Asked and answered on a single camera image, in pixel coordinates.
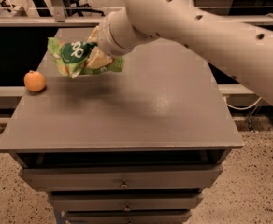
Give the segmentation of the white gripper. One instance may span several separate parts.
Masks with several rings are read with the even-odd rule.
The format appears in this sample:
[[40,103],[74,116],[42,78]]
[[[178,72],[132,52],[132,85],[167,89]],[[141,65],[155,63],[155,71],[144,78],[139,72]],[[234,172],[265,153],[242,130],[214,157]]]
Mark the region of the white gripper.
[[99,26],[96,26],[87,39],[88,43],[96,43],[88,59],[86,67],[97,69],[113,62],[112,58],[130,53],[136,46],[150,43],[157,37],[146,35],[134,28],[128,19],[126,8],[110,12]]

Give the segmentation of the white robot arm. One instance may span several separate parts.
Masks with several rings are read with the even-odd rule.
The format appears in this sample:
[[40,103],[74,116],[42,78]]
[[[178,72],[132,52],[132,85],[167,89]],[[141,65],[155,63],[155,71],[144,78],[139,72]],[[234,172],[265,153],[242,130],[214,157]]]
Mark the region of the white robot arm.
[[177,42],[273,106],[273,31],[210,14],[193,0],[125,0],[100,21],[97,37],[111,57],[158,38]]

